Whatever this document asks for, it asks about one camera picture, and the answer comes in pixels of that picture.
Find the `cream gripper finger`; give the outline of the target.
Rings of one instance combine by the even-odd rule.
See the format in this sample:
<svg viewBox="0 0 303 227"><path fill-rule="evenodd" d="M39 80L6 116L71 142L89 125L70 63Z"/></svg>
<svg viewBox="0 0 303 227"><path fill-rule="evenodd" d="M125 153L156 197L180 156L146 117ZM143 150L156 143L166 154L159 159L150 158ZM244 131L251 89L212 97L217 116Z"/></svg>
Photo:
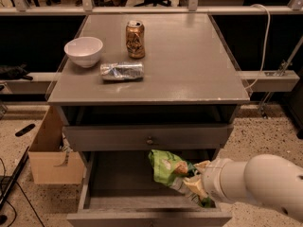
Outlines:
<svg viewBox="0 0 303 227"><path fill-rule="evenodd" d="M195 175L191 178L185 177L183 182L193 193L197 194L201 200L207 197L200 175Z"/></svg>
<svg viewBox="0 0 303 227"><path fill-rule="evenodd" d="M210 164L209 160L202 161L200 163L194 164L195 169L200 174L203 174L205 172L206 167Z"/></svg>

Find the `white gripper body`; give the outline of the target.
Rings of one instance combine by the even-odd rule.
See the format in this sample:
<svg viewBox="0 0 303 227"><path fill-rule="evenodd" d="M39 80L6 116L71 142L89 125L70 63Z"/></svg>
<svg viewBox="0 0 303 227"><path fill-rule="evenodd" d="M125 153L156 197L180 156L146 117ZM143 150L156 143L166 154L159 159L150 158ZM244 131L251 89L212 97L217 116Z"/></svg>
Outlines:
<svg viewBox="0 0 303 227"><path fill-rule="evenodd" d="M217 202L225 201L225 194L221 186L221 173L225 161L223 159L216 159L206 165L203 173L203 186L209 198Z"/></svg>

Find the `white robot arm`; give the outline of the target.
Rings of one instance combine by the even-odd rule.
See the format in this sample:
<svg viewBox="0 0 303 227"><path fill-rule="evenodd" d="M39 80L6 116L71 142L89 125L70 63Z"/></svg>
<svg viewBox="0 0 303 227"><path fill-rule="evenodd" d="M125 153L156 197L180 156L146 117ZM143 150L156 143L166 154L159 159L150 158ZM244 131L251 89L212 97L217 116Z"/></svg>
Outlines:
<svg viewBox="0 0 303 227"><path fill-rule="evenodd" d="M183 183L200 198L244 202L303 221L303 168L279 156L261 154L247 162L218 158L195 166Z"/></svg>

